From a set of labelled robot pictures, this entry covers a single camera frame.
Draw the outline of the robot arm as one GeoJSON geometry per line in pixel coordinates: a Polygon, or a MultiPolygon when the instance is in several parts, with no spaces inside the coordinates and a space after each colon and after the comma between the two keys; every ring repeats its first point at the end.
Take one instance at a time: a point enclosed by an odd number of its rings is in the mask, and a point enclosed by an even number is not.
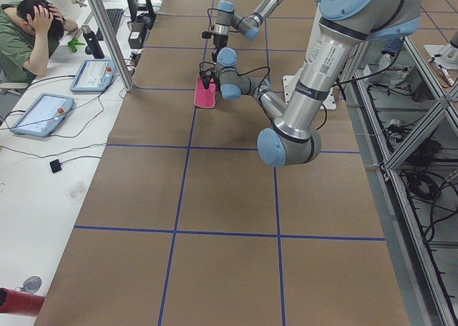
{"type": "Polygon", "coordinates": [[[218,2],[216,22],[210,31],[202,33],[203,39],[213,38],[214,50],[212,60],[216,62],[219,52],[228,45],[230,29],[233,28],[246,39],[252,41],[259,34],[263,22],[275,11],[284,0],[262,0],[257,8],[249,15],[243,16],[231,1],[218,2]]]}
{"type": "Polygon", "coordinates": [[[271,121],[257,139],[261,159],[271,167],[303,164],[321,150],[312,122],[352,49],[363,41],[413,34],[422,0],[318,0],[319,35],[304,61],[291,98],[284,102],[267,79],[243,76],[229,47],[218,51],[215,80],[225,100],[251,95],[271,121]]]}

